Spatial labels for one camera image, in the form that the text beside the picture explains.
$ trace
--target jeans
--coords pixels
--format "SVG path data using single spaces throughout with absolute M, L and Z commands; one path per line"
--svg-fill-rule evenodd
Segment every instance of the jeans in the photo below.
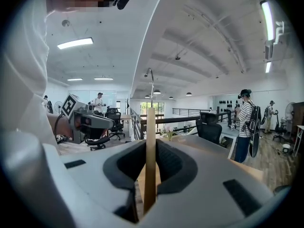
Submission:
M 237 150 L 234 161 L 243 163 L 247 157 L 250 138 L 239 137 L 237 140 Z

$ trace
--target woman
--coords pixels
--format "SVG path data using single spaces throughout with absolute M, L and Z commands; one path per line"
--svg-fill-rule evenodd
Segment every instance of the woman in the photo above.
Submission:
M 253 103 L 250 99 L 250 89 L 243 89 L 241 91 L 241 98 L 243 100 L 243 105 L 240 110 L 236 110 L 239 114 L 239 135 L 237 140 L 237 150 L 236 156 L 234 160 L 239 163 L 243 163 L 247 157 L 249 140 L 250 140 L 250 131 L 245 122 L 250 120 L 252 111 L 253 111 Z

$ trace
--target white shirt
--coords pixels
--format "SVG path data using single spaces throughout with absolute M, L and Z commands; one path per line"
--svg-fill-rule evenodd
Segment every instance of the white shirt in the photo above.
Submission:
M 0 52 L 0 124 L 57 146 L 43 102 L 47 87 L 46 0 L 27 0 L 8 27 Z M 16 96 L 21 98 L 18 104 Z
M 47 109 L 48 108 L 48 100 L 47 99 L 43 99 L 42 105 Z
M 242 138 L 249 138 L 250 137 L 250 131 L 248 129 L 248 126 L 245 126 L 245 130 L 242 131 L 243 125 L 245 124 L 246 121 L 249 121 L 251 118 L 251 114 L 253 111 L 253 107 L 248 103 L 245 102 L 242 107 L 241 111 L 239 112 L 239 136 Z
M 103 110 L 102 110 L 102 108 L 101 108 L 101 106 L 102 106 L 102 104 L 103 104 L 103 101 L 102 101 L 102 99 L 100 98 L 95 98 L 95 100 L 94 100 L 94 102 L 93 102 L 94 104 L 101 104 L 101 105 L 97 105 L 97 106 L 95 106 L 95 108 L 94 108 L 94 111 L 98 111 L 98 112 L 102 112 Z

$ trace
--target person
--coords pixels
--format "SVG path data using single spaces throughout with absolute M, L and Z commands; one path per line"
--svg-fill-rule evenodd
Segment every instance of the person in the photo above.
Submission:
M 45 95 L 44 98 L 43 98 L 43 102 L 42 102 L 42 105 L 44 106 L 46 111 L 48 111 L 48 106 L 47 106 L 48 105 L 48 99 L 47 98 L 48 98 L 48 96 Z
M 91 105 L 94 106 L 94 111 L 98 111 L 99 113 L 103 112 L 101 107 L 105 106 L 105 104 L 103 104 L 102 96 L 103 93 L 99 92 L 97 98 L 95 98 L 91 103 Z
M 2 107 L 13 112 L 0 111 L 1 129 L 32 133 L 41 143 L 57 146 L 53 135 L 57 116 L 45 114 L 41 107 L 48 79 L 47 17 L 55 11 L 72 12 L 108 5 L 109 0 L 27 0 L 24 3 L 12 17 L 0 48 Z M 12 105 L 11 102 L 15 102 L 13 95 L 20 95 L 22 103 Z M 75 126 L 80 127 L 79 118 Z M 57 134 L 72 136 L 66 117 L 58 121 Z
M 253 102 L 250 99 L 251 90 L 243 89 L 241 91 L 241 98 L 243 99 L 243 104 L 241 109 L 236 109 L 238 112 L 238 117 L 240 121 L 239 125 L 239 135 L 237 139 L 237 149 L 236 156 L 234 160 L 239 163 L 243 163 L 247 157 L 249 141 L 251 133 L 246 125 L 246 121 L 250 120 L 252 111 L 253 111 Z
M 271 125 L 271 117 L 272 115 L 274 115 L 274 111 L 273 111 L 273 108 L 272 106 L 274 105 L 274 101 L 270 101 L 270 104 L 267 106 L 267 109 L 265 110 L 266 112 L 266 120 L 267 120 L 267 123 L 266 123 L 266 127 L 265 127 L 265 134 L 269 134 L 270 133 L 270 125 Z

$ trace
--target man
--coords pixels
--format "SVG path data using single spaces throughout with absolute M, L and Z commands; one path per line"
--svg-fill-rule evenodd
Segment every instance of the man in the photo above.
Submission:
M 85 7 L 103 7 L 109 4 L 106 1 L 109 0 L 27 0 L 12 16 L 0 51 L 0 98 L 3 100 L 2 109 L 9 109 L 9 112 L 0 111 L 1 129 L 19 129 L 36 135 L 41 143 L 57 146 L 52 133 L 57 116 L 45 114 L 41 107 L 48 79 L 46 19 L 54 11 L 72 12 Z M 15 102 L 13 95 L 21 96 L 20 104 L 11 104 Z M 80 119 L 75 126 L 80 126 Z M 58 121 L 57 133 L 72 136 L 66 117 Z
M 103 93 L 98 93 L 97 98 L 95 98 L 95 100 L 93 100 L 92 102 L 92 106 L 94 106 L 94 111 L 98 111 L 99 113 L 102 113 L 102 106 L 105 106 L 105 104 L 103 104 L 103 100 L 102 100 L 102 96 Z
M 270 125 L 271 125 L 271 117 L 272 115 L 274 115 L 274 111 L 272 106 L 274 105 L 274 101 L 270 101 L 270 104 L 267 106 L 266 110 L 265 110 L 265 117 L 267 119 L 267 123 L 266 123 L 266 127 L 265 127 L 265 134 L 269 134 L 270 133 Z
M 42 102 L 42 105 L 44 106 L 46 111 L 48 111 L 48 106 L 47 106 L 48 105 L 48 99 L 47 98 L 48 98 L 48 96 L 45 95 L 44 98 L 43 98 L 43 102 Z

